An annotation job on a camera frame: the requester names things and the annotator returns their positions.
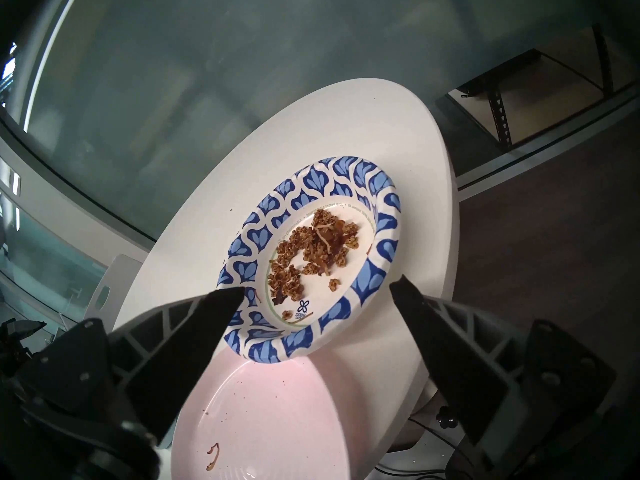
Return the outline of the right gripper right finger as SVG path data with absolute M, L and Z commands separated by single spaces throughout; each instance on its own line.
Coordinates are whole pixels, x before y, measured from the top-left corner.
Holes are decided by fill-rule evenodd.
M 600 406 L 616 371 L 548 319 L 527 333 L 492 313 L 426 296 L 407 277 L 393 303 L 430 378 L 473 444 L 535 447 Z

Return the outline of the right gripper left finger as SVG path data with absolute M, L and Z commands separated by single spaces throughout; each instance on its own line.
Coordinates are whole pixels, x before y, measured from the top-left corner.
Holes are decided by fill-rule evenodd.
M 158 306 L 111 333 L 90 318 L 26 362 L 24 411 L 55 435 L 106 447 L 162 439 L 245 299 L 218 289 Z

